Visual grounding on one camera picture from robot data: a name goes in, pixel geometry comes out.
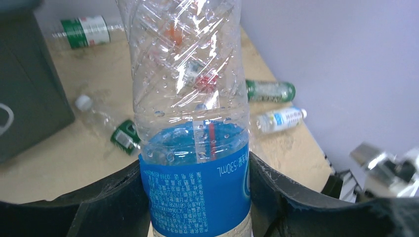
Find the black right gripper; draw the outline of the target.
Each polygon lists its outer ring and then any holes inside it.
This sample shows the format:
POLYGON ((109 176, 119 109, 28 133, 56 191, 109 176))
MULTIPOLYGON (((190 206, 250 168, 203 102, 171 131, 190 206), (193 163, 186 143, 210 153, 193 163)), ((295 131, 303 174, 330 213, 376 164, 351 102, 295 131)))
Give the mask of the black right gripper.
POLYGON ((321 193, 346 202, 358 202, 362 188, 350 170, 336 172, 328 177, 321 193))

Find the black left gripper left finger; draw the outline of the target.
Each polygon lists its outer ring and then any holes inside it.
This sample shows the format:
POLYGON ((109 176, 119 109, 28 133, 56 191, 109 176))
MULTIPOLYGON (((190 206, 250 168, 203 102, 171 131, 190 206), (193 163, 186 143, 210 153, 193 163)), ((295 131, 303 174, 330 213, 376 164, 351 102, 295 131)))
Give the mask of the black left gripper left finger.
POLYGON ((139 162, 52 201, 0 203, 2 237, 146 237, 149 200, 139 162))

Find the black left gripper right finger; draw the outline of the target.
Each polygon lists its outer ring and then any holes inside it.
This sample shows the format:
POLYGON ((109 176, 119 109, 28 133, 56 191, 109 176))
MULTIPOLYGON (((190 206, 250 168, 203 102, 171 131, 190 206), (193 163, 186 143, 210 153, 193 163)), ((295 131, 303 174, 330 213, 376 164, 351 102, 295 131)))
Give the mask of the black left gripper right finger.
POLYGON ((416 237, 419 200, 350 203, 311 190, 249 155, 256 237, 416 237))

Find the blue label water bottle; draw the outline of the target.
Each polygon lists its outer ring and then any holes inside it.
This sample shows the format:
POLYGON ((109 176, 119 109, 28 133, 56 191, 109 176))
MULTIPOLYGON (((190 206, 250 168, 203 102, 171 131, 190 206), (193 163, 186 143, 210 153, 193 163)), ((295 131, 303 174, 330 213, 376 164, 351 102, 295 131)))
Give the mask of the blue label water bottle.
POLYGON ((119 0, 117 6, 154 236, 252 236, 241 1, 119 0), (187 84, 189 61, 216 69, 216 90, 187 84))

